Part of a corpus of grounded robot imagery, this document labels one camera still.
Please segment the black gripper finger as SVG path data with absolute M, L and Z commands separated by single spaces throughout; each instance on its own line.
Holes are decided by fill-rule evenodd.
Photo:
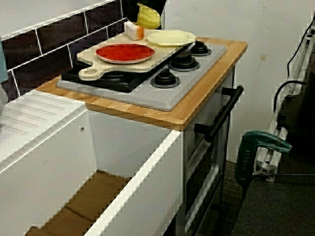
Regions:
M 139 12 L 138 1 L 134 0 L 132 4 L 132 22 L 134 23 L 137 22 L 138 12 Z
M 164 11 L 165 4 L 166 0 L 149 0 L 149 7 L 158 12 L 158 14 L 160 15 L 160 20 L 161 15 Z

